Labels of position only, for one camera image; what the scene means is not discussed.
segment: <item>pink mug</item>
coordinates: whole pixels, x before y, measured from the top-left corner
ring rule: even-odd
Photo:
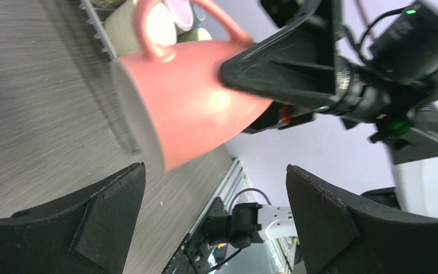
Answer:
[[[164,47],[146,35],[160,0],[139,0],[133,23],[143,51],[115,58],[111,75],[124,118],[155,168],[171,171],[224,144],[255,121],[270,99],[225,87],[222,62],[250,48],[252,38],[212,0],[191,0],[227,29],[230,40]]]

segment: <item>pink handle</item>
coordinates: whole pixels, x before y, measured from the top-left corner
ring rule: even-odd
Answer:
[[[210,15],[215,17],[215,19],[218,20],[219,23],[221,23],[229,32],[231,41],[245,45],[253,43],[253,38],[243,31],[242,28],[240,28],[239,25],[236,24],[235,21],[212,0],[190,1],[201,6]],[[135,27],[135,35],[139,40],[144,54],[151,59],[166,62],[174,57],[175,52],[170,47],[164,47],[152,42],[145,31],[148,14],[159,2],[161,2],[161,0],[138,0],[133,13],[133,25]]]

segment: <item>robotic arm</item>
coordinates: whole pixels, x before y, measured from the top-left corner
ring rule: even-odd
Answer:
[[[385,13],[356,43],[343,25],[340,1],[261,3],[284,28],[221,67],[225,85],[275,100],[245,132],[284,130],[316,114],[339,117],[347,130],[372,123],[377,132],[369,139],[389,152],[400,208],[438,218],[438,9],[417,0]],[[365,37],[392,15],[398,18],[367,59]],[[342,38],[363,65],[338,55]]]

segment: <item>metal rack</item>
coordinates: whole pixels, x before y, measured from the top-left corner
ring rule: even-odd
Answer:
[[[90,0],[80,0],[79,7],[88,14],[87,23],[93,25],[95,28],[96,34],[94,38],[99,39],[102,42],[102,52],[107,53],[110,59],[115,59],[118,55],[113,49],[110,39],[105,32],[104,23],[116,9],[102,9],[95,7]]]

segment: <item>floor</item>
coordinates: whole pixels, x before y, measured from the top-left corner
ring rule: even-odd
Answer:
[[[73,0],[0,0],[0,217],[133,162],[108,59]],[[160,273],[231,165],[223,147],[147,190],[124,273]]]

